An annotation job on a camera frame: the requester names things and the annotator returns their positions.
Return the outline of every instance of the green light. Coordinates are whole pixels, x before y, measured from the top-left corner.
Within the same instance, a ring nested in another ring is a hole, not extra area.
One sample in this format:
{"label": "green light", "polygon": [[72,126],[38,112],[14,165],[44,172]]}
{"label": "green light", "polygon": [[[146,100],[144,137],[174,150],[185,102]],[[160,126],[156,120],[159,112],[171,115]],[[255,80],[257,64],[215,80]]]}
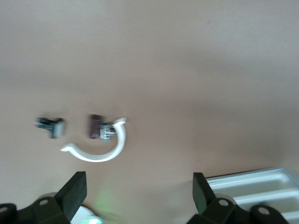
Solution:
{"label": "green light", "polygon": [[102,221],[97,218],[92,218],[89,220],[83,220],[82,224],[102,224]]}

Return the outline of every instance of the curved white object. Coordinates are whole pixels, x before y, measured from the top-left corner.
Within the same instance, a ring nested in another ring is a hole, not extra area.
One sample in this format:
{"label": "curved white object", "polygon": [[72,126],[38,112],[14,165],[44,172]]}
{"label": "curved white object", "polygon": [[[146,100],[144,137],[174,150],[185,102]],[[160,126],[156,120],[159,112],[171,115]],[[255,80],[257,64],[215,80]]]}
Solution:
{"label": "curved white object", "polygon": [[127,118],[119,118],[112,125],[117,133],[117,146],[111,150],[109,153],[102,155],[94,155],[83,151],[79,148],[75,143],[69,143],[65,145],[60,151],[62,152],[70,152],[73,156],[78,159],[87,161],[87,162],[105,162],[111,160],[118,156],[123,147],[125,146],[126,141],[126,130],[124,124],[126,123]]}

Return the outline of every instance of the beige surface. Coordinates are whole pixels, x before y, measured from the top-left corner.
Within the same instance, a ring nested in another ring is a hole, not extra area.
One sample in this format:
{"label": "beige surface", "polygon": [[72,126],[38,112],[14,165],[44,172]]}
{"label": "beige surface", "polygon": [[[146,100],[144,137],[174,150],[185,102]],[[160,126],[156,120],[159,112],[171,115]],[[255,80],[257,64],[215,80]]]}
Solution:
{"label": "beige surface", "polygon": [[[118,224],[184,224],[192,173],[299,173],[298,1],[1,1],[0,203],[25,207],[87,172],[86,203]],[[128,117],[104,163],[59,151],[87,115]],[[67,120],[49,139],[41,114]]]}

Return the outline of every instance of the white curved handle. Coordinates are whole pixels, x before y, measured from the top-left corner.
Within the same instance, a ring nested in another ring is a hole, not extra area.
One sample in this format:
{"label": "white curved handle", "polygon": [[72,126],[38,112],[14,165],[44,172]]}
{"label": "white curved handle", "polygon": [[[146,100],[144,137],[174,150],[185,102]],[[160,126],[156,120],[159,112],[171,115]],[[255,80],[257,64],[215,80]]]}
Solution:
{"label": "white curved handle", "polygon": [[75,143],[69,143],[65,145],[60,151],[70,152],[73,156],[78,159],[88,161],[88,162],[105,162],[111,160],[118,156],[123,147],[125,146],[126,141],[126,130],[124,124],[126,123],[127,118],[119,118],[112,125],[117,133],[117,146],[111,150],[109,153],[102,155],[93,155],[83,151]]}

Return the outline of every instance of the white hook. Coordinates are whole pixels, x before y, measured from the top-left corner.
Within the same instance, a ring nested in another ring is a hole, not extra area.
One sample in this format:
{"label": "white hook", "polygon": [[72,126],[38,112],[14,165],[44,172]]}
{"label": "white hook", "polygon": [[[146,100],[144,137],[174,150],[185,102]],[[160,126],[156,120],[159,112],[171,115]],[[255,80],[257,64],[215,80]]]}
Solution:
{"label": "white hook", "polygon": [[113,123],[113,128],[117,133],[117,146],[111,150],[109,153],[102,155],[94,155],[83,151],[75,143],[69,143],[65,145],[60,151],[70,152],[73,156],[78,159],[87,161],[87,162],[105,162],[111,159],[114,159],[121,152],[125,146],[126,141],[126,130],[124,124],[126,123],[127,118],[119,118]]}

